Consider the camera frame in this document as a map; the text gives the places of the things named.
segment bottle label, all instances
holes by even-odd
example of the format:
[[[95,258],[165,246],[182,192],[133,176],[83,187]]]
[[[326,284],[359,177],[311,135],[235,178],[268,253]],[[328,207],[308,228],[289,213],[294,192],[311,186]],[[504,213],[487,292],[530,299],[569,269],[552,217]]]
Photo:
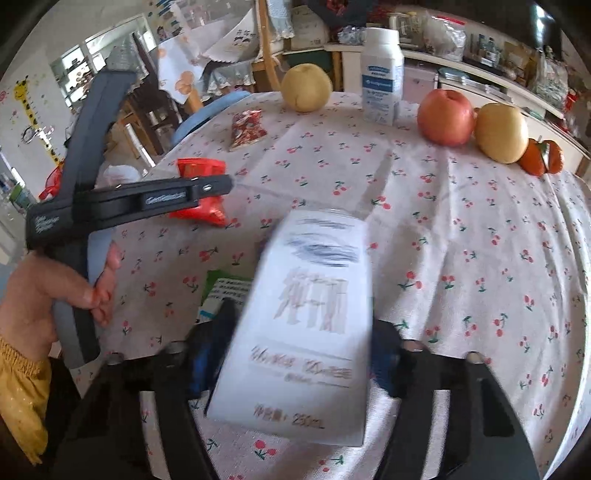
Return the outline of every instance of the bottle label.
[[[400,111],[404,66],[392,69],[367,65],[362,69],[363,117],[382,125],[393,125]]]

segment blue part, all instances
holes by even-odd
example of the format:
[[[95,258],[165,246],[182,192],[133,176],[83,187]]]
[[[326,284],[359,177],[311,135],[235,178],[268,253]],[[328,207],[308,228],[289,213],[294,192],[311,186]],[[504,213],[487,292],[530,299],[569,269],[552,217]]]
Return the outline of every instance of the blue part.
[[[210,319],[212,319],[212,318],[215,317],[215,315],[213,313],[208,312],[207,310],[201,310],[199,312],[199,315],[202,315],[202,316],[207,317],[207,318],[210,318]]]
[[[201,395],[201,392],[209,390],[209,385],[206,385],[206,383],[209,371],[207,367],[210,364],[210,350],[211,345],[207,345],[193,358],[189,391],[195,397]]]
[[[370,75],[362,75],[361,85],[363,88],[378,90],[380,92],[394,91],[394,81],[392,79],[381,79],[378,77],[372,77]]]
[[[113,240],[115,227],[92,232],[88,236],[87,268],[88,283],[94,285],[105,269],[107,253]]]
[[[176,147],[179,143],[181,143],[183,138],[185,138],[189,133],[198,129],[210,118],[213,118],[218,113],[224,111],[234,103],[238,103],[240,100],[245,99],[249,95],[249,92],[245,92],[243,90],[234,90],[233,92],[230,92],[227,95],[214,100],[209,105],[204,106],[178,126],[176,132],[173,134],[172,146]]]
[[[389,348],[390,342],[383,338],[376,329],[371,335],[371,371],[375,375],[376,383],[389,395],[394,393],[391,369],[398,363],[398,353]]]

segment apple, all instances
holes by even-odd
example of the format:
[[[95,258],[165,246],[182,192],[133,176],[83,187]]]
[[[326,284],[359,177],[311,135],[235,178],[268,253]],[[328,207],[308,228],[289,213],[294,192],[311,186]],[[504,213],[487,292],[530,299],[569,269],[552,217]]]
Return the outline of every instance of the apple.
[[[430,141],[457,147],[470,140],[475,126],[472,104],[455,90],[436,89],[418,107],[418,129]]]

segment box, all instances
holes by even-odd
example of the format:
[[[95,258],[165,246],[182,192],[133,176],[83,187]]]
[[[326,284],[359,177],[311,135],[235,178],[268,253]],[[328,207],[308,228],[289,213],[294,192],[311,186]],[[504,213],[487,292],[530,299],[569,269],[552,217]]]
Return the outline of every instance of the box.
[[[261,259],[206,415],[329,445],[363,443],[372,328],[366,224],[292,211]]]

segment yellow sleeve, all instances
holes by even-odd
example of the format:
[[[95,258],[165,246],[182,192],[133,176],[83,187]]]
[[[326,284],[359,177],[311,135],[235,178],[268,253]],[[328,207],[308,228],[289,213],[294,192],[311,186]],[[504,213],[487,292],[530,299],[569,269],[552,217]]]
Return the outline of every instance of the yellow sleeve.
[[[50,383],[49,359],[32,362],[0,336],[0,416],[33,465],[47,447]]]

